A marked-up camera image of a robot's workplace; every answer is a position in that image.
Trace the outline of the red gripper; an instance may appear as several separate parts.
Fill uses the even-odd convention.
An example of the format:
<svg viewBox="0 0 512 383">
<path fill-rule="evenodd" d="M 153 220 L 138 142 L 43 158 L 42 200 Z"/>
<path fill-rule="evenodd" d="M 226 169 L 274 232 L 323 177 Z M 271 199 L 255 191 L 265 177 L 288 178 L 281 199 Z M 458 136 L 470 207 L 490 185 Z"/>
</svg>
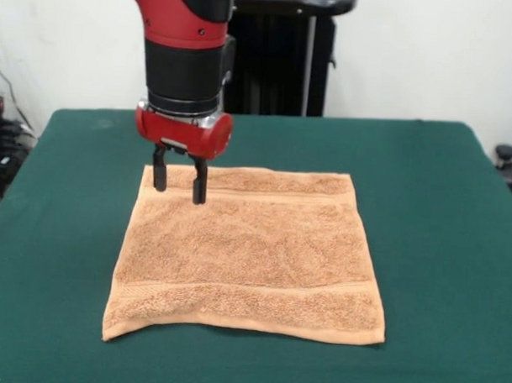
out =
<svg viewBox="0 0 512 383">
<path fill-rule="evenodd" d="M 155 143 L 153 152 L 153 184 L 158 192 L 167 189 L 166 146 L 193 155 L 196 177 L 193 180 L 193 203 L 206 202 L 208 163 L 224 153 L 230 142 L 233 117 L 216 110 L 207 117 L 173 117 L 156 112 L 141 99 L 138 102 L 135 122 L 140 135 Z"/>
</svg>

